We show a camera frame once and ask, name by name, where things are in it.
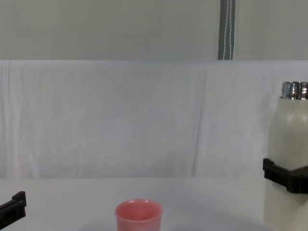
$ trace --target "black clamp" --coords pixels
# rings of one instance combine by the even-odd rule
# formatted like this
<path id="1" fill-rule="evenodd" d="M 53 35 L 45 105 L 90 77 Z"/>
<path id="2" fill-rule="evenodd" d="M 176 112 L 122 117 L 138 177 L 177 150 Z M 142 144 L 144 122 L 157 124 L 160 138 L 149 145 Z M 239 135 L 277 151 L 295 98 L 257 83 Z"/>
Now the black clamp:
<path id="1" fill-rule="evenodd" d="M 0 205 L 0 230 L 26 216 L 26 193 L 24 191 L 12 197 L 9 202 Z"/>
<path id="2" fill-rule="evenodd" d="M 264 178 L 285 186 L 291 193 L 308 194 L 308 167 L 287 170 L 275 165 L 270 159 L 263 159 Z"/>

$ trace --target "silver cap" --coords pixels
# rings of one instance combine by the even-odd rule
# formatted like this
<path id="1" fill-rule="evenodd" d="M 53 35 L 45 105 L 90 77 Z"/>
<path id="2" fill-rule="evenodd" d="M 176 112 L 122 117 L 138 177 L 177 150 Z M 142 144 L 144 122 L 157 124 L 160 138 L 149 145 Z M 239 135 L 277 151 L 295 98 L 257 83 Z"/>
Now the silver cap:
<path id="1" fill-rule="evenodd" d="M 308 82 L 284 82 L 281 98 L 287 100 L 308 100 Z"/>

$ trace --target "white tablecloth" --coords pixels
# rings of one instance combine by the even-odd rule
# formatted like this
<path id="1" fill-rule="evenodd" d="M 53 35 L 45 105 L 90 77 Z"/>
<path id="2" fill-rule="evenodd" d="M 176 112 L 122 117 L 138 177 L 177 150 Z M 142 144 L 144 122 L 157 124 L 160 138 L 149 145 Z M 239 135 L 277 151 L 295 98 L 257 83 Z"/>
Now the white tablecloth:
<path id="1" fill-rule="evenodd" d="M 25 191 L 26 217 L 6 231 L 116 231 L 114 208 L 149 198 L 164 208 L 161 231 L 266 231 L 264 179 L 133 178 L 0 180 L 0 203 Z"/>

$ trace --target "wall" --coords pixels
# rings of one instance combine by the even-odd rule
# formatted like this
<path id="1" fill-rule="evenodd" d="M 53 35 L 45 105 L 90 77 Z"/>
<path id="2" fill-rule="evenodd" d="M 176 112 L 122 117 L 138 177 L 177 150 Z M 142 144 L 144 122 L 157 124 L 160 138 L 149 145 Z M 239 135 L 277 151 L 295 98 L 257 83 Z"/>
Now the wall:
<path id="1" fill-rule="evenodd" d="M 237 0 L 233 59 L 308 59 L 308 1 Z"/>
<path id="2" fill-rule="evenodd" d="M 1 0 L 0 59 L 215 60 L 217 0 Z"/>

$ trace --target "vertical strip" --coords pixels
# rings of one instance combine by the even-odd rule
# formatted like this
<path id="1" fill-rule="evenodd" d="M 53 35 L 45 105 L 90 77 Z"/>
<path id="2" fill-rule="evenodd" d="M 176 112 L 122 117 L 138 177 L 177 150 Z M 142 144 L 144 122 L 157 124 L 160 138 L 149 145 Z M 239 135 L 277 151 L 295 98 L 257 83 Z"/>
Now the vertical strip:
<path id="1" fill-rule="evenodd" d="M 207 79 L 207 66 L 205 66 L 205 76 L 204 76 L 204 83 L 203 83 L 203 90 L 202 90 L 202 98 L 200 103 L 200 111 L 199 111 L 199 121 L 198 121 L 198 130 L 196 136 L 196 145 L 194 150 L 194 158 L 193 158 L 193 168 L 192 168 L 192 177 L 196 177 L 197 175 L 197 165 L 199 161 L 199 146 L 200 146 L 200 136 L 201 136 L 201 128 L 202 128 L 202 121 L 203 121 L 203 112 L 204 112 L 204 98 L 205 98 L 205 85 Z"/>
<path id="2" fill-rule="evenodd" d="M 5 108 L 5 94 L 7 91 L 7 79 L 9 75 L 8 61 L 0 61 L 0 178 L 6 179 L 8 177 L 9 153 L 8 146 L 9 140 L 7 136 L 7 117 Z"/>
<path id="3" fill-rule="evenodd" d="M 234 46 L 235 0 L 220 0 L 218 60 L 231 60 Z"/>

